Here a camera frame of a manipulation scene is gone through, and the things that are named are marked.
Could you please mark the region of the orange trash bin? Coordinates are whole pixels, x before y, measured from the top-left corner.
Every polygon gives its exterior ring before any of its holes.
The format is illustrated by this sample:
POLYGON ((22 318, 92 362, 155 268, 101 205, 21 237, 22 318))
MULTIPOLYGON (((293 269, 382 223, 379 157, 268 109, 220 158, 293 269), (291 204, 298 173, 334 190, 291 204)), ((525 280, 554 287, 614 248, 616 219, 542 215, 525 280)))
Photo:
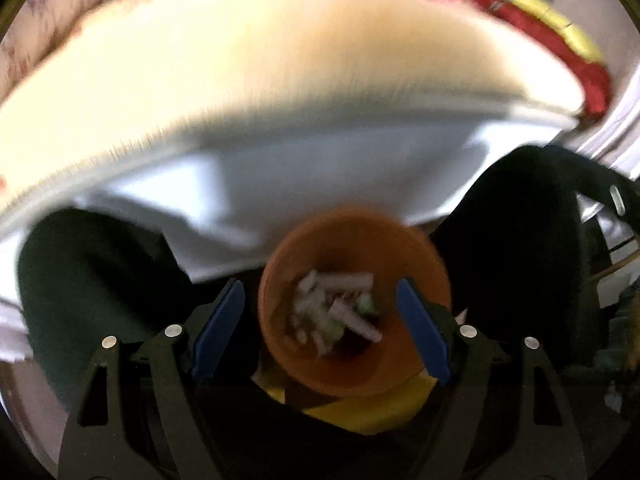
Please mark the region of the orange trash bin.
POLYGON ((270 257, 258 292, 262 336, 288 376, 325 396, 374 396, 423 368, 397 287, 449 306, 435 246, 384 214, 344 209, 295 228, 270 257))

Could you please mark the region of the yellow bag under bin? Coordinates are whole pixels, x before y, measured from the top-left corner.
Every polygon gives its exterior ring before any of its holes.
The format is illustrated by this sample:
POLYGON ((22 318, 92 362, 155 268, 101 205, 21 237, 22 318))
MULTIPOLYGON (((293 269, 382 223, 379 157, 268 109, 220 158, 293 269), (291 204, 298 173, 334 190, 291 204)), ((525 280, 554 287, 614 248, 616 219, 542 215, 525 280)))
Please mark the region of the yellow bag under bin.
POLYGON ((376 396, 332 400, 303 408, 305 415, 356 434, 373 436, 397 428, 420 412, 437 380, 425 370, 376 396))

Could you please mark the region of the white bed sheet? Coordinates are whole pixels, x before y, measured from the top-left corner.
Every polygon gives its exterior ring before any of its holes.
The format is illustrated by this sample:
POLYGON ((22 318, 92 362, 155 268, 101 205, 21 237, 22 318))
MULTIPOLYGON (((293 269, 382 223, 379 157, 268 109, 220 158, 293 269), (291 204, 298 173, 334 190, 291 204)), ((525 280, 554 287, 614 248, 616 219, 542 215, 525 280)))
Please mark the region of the white bed sheet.
POLYGON ((575 125, 468 96, 180 119, 174 104, 143 117, 122 96, 42 100, 22 89, 1 107, 1 237, 21 246, 44 216, 76 207, 163 233, 204 280, 265 260, 321 211, 442 217, 499 157, 575 125))

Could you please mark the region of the red cloth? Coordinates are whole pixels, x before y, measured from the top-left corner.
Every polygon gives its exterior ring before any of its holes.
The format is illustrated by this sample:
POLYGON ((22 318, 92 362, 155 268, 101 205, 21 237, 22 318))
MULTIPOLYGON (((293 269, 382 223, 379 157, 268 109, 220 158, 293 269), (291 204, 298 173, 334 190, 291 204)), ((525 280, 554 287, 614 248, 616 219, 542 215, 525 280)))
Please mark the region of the red cloth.
POLYGON ((608 112, 612 101, 612 78, 605 64, 588 63, 570 50, 552 28, 508 0, 471 1, 486 13, 517 28, 542 44, 566 65, 584 90, 585 104, 582 107, 582 116, 599 119, 608 112))

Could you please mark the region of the floral plush bed blanket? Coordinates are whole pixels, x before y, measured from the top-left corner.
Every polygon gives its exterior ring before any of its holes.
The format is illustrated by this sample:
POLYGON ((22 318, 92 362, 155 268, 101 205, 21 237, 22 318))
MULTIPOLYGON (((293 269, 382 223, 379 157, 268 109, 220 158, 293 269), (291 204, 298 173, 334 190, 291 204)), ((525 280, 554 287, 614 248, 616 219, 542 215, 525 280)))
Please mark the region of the floral plush bed blanket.
POLYGON ((432 93, 587 108, 559 55, 468 0, 112 0, 2 101, 1 211, 226 119, 432 93))

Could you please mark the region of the yellow cartoon pillow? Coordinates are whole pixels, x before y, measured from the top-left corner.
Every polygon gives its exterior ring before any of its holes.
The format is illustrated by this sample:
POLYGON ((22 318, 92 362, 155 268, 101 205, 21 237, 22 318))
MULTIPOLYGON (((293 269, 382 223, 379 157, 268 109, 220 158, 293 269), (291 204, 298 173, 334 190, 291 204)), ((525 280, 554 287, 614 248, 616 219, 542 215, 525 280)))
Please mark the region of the yellow cartoon pillow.
POLYGON ((605 64, 605 57, 597 43, 577 24, 555 10, 548 0, 508 0, 522 11, 552 28, 567 47, 588 63, 605 64))

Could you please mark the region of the floral pink pillow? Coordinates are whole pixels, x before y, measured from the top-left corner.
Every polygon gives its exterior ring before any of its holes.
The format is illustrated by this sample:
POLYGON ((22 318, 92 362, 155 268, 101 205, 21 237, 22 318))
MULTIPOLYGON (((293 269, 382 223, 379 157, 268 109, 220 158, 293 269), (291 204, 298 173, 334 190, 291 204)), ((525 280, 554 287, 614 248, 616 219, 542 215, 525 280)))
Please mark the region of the floral pink pillow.
POLYGON ((1 95, 7 96, 68 35, 108 0, 26 0, 1 40, 1 95))

